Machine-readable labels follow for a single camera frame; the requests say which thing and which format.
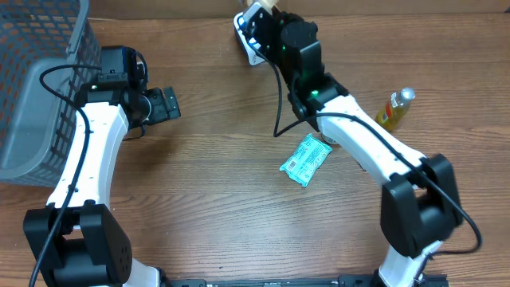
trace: mesh basket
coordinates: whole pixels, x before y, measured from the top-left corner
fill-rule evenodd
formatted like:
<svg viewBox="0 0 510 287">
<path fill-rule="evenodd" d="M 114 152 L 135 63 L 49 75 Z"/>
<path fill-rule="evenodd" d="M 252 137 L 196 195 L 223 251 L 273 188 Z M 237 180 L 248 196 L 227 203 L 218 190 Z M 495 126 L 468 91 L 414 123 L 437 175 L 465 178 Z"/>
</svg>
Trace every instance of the mesh basket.
<svg viewBox="0 0 510 287">
<path fill-rule="evenodd" d="M 0 181 L 53 187 L 75 131 L 75 111 L 45 91 L 39 76 L 65 64 L 100 64 L 88 0 L 0 4 Z M 63 69 L 45 81 L 74 100 L 95 70 Z"/>
</svg>

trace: blue-green packet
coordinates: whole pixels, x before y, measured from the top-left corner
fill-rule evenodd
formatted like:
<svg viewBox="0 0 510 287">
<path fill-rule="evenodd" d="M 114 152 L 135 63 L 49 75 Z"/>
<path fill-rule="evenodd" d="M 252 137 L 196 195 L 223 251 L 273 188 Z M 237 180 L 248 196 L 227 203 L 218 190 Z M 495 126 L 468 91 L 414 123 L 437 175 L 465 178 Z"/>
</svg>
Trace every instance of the blue-green packet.
<svg viewBox="0 0 510 287">
<path fill-rule="evenodd" d="M 280 171 L 285 171 L 288 177 L 306 187 L 330 152 L 332 149 L 327 144 L 308 134 Z"/>
</svg>

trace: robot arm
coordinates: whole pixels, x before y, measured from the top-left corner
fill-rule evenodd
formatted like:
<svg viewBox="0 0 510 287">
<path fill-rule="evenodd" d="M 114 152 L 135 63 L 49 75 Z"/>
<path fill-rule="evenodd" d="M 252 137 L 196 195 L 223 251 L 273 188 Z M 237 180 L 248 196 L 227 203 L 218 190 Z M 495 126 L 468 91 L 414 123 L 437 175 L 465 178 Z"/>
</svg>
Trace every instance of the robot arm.
<svg viewBox="0 0 510 287">
<path fill-rule="evenodd" d="M 400 152 L 415 167 L 420 167 L 425 156 L 395 139 L 389 132 L 375 123 L 356 103 L 353 96 L 338 96 L 328 101 L 318 113 L 341 112 L 357 116 L 372 126 L 379 135 Z M 370 173 L 375 182 L 382 186 L 390 181 L 394 173 L 404 175 L 410 172 L 408 166 L 395 156 L 365 128 L 349 119 L 334 116 L 317 118 L 319 130 L 345 148 L 359 164 Z"/>
<path fill-rule="evenodd" d="M 109 209 L 113 168 L 120 143 L 128 132 L 128 118 L 120 105 L 110 105 L 108 102 L 86 104 L 83 110 L 93 133 L 90 135 L 88 155 L 76 185 L 78 191 L 72 196 L 69 207 L 83 206 L 85 201 L 93 200 Z M 56 208 L 62 207 L 84 144 L 83 118 L 76 114 L 76 131 L 64 172 L 46 204 L 54 203 Z"/>
<path fill-rule="evenodd" d="M 87 154 L 68 206 L 69 182 L 82 156 L 84 118 L 76 112 L 76 131 L 57 188 L 46 208 L 28 210 L 23 229 L 47 286 L 160 287 L 164 273 L 136 261 L 131 243 L 109 210 L 113 169 L 128 130 L 180 117 L 173 90 L 147 90 L 147 66 L 134 49 L 116 46 L 101 51 L 101 73 L 83 84 L 75 102 L 88 117 Z M 143 66 L 136 62 L 140 57 Z M 46 244 L 57 214 L 63 212 L 58 231 Z M 83 238 L 64 235 L 81 229 Z M 44 257 L 39 258 L 43 246 Z"/>
<path fill-rule="evenodd" d="M 428 180 L 436 183 L 460 206 L 451 164 L 442 155 L 427 159 L 395 139 L 358 106 L 346 88 L 324 72 L 315 23 L 255 2 L 236 16 L 234 27 L 250 64 L 270 61 L 280 69 L 298 119 L 339 143 L 382 188 L 381 227 L 390 248 L 371 284 L 415 286 L 427 255 L 435 252 L 463 220 L 458 210 L 427 184 Z M 321 116 L 326 113 L 337 116 Z M 417 198 L 416 188 L 425 188 L 427 193 Z"/>
</svg>

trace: yellow bottle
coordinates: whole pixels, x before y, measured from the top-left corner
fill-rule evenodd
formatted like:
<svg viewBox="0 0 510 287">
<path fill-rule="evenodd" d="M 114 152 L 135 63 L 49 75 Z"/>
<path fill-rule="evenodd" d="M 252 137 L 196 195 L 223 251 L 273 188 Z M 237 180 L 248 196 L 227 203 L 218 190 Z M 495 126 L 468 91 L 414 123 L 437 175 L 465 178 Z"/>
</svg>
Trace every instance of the yellow bottle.
<svg viewBox="0 0 510 287">
<path fill-rule="evenodd" d="M 416 97 L 412 88 L 404 88 L 401 92 L 394 92 L 386 106 L 381 109 L 375 121 L 384 129 L 392 132 L 398 126 L 398 122 L 407 114 L 411 107 L 411 101 Z"/>
</svg>

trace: bottle cap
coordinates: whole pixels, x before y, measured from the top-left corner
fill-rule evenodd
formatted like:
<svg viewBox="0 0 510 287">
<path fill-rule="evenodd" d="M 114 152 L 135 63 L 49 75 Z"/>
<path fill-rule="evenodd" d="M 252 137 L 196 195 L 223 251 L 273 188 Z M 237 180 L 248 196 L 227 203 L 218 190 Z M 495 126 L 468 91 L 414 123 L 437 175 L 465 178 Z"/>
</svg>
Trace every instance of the bottle cap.
<svg viewBox="0 0 510 287">
<path fill-rule="evenodd" d="M 399 96 L 402 104 L 409 104 L 416 97 L 416 94 L 412 88 L 403 88 Z"/>
</svg>

